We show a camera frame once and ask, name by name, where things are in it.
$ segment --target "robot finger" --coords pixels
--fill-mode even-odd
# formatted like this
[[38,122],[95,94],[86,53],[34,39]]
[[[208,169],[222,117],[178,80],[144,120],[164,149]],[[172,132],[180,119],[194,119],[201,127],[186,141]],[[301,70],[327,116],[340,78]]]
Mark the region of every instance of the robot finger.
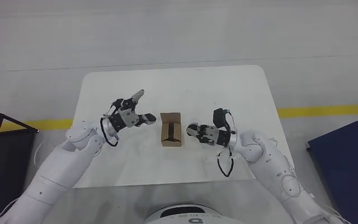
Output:
[[139,121],[135,124],[137,127],[141,126],[143,123],[151,125],[157,121],[157,118],[153,114],[140,114],[138,117]]
[[205,143],[210,146],[216,145],[219,138],[219,129],[215,126],[198,125],[197,123],[191,123],[186,128],[186,133],[189,136],[193,136],[199,140],[200,143]]

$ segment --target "white table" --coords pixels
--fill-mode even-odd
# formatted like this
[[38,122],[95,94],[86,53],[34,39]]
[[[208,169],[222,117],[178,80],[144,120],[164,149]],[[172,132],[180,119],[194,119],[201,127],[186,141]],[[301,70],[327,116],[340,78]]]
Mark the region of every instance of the white table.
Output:
[[[185,129],[192,122],[212,124],[213,111],[230,109],[240,132],[254,129],[278,141],[293,164],[263,70],[258,66],[96,72],[82,83],[74,123],[99,120],[117,98],[144,89],[136,112],[152,113],[153,125],[120,131],[120,142],[105,145],[75,187],[189,183],[254,179],[246,162],[235,160],[230,178],[219,171],[221,147],[199,144]],[[182,147],[162,147],[161,112],[182,115]]]

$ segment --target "gray floor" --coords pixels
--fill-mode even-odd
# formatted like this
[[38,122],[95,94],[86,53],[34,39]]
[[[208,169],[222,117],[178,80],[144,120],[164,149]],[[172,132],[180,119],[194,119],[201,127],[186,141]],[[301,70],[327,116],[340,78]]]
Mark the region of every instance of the gray floor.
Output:
[[[240,64],[263,68],[278,108],[358,104],[357,11],[350,0],[2,0],[0,111],[73,118],[82,79],[95,71]],[[305,143],[357,118],[281,120],[298,176],[322,203]],[[38,163],[64,131],[41,132],[35,146],[44,139]],[[35,172],[30,165],[27,183]]]

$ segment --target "black cable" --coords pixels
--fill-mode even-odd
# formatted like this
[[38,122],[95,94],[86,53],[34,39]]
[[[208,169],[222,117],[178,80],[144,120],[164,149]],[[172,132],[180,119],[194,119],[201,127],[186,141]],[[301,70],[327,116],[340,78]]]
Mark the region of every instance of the black cable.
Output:
[[229,177],[231,172],[233,171],[233,168],[234,168],[234,159],[232,158],[233,154],[232,152],[230,151],[230,157],[231,157],[231,167],[230,167],[230,170],[228,172],[228,174],[226,174],[222,168],[222,166],[220,165],[220,161],[219,161],[219,157],[220,157],[221,153],[218,154],[218,166],[219,166],[219,169],[220,171],[224,174],[225,177]]
[[103,136],[104,136],[104,138],[105,138],[106,142],[107,142],[110,146],[112,146],[112,147],[116,147],[116,146],[117,146],[117,144],[118,144],[118,141],[117,141],[115,144],[112,144],[112,143],[110,143],[110,141],[108,141],[108,138],[107,138],[107,135],[106,135],[105,129],[103,128],[103,118],[101,118],[100,123],[101,123],[101,130],[102,130],[102,133],[103,133]]

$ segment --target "robotic hand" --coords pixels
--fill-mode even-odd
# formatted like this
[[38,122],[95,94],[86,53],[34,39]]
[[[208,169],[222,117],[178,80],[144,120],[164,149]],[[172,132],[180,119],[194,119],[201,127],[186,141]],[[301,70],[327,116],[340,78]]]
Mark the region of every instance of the robotic hand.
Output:
[[[66,133],[67,140],[46,158],[26,191],[0,218],[0,224],[41,223],[52,206],[78,182],[106,142],[116,146],[117,133],[123,128],[155,123],[152,114],[135,112],[143,94],[144,90],[140,90],[127,100],[116,100],[110,107],[115,107],[114,111],[109,115],[109,110],[100,122],[73,125]],[[115,144],[110,142],[113,138],[117,139]]]
[[259,132],[239,134],[234,119],[234,127],[230,128],[226,121],[227,114],[231,115],[229,110],[217,109],[213,116],[215,126],[192,123],[186,129],[187,134],[197,138],[200,143],[210,146],[218,144],[229,150],[232,165],[228,174],[222,170],[218,158],[219,168],[226,177],[233,170],[232,154],[239,153],[256,179],[280,201],[295,223],[343,223],[337,215],[326,212],[313,200],[287,158],[276,148],[277,144],[274,145],[272,140]]

